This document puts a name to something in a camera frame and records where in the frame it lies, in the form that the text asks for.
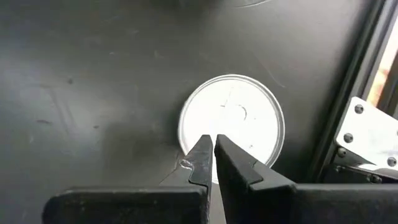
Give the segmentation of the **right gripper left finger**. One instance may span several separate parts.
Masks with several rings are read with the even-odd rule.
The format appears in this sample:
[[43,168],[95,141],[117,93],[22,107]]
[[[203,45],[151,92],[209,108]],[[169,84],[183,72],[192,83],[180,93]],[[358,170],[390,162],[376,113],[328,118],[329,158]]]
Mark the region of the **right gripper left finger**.
[[84,187],[51,197],[44,223],[208,223],[213,143],[203,135],[159,185]]

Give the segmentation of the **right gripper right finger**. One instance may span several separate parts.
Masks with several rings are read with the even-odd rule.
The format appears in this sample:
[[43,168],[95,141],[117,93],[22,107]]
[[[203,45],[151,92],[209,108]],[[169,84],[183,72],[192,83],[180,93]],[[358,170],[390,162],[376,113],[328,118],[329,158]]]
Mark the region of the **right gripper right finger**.
[[297,184],[225,135],[215,157],[227,223],[397,223],[397,184]]

